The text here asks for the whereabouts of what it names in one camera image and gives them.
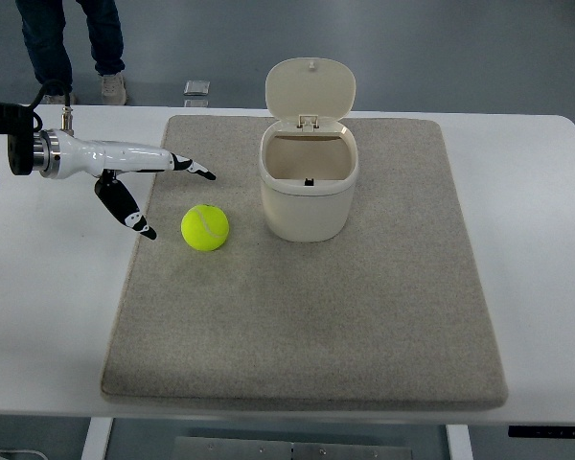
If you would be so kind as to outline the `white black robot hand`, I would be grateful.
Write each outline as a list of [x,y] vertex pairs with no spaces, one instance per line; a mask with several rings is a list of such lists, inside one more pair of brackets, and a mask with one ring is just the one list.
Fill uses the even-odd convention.
[[121,173],[187,171],[208,180],[216,176],[196,161],[169,150],[116,141],[83,141],[58,129],[34,136],[33,169],[43,177],[65,179],[88,173],[97,179],[94,191],[107,211],[122,225],[153,240],[156,232],[117,176]]

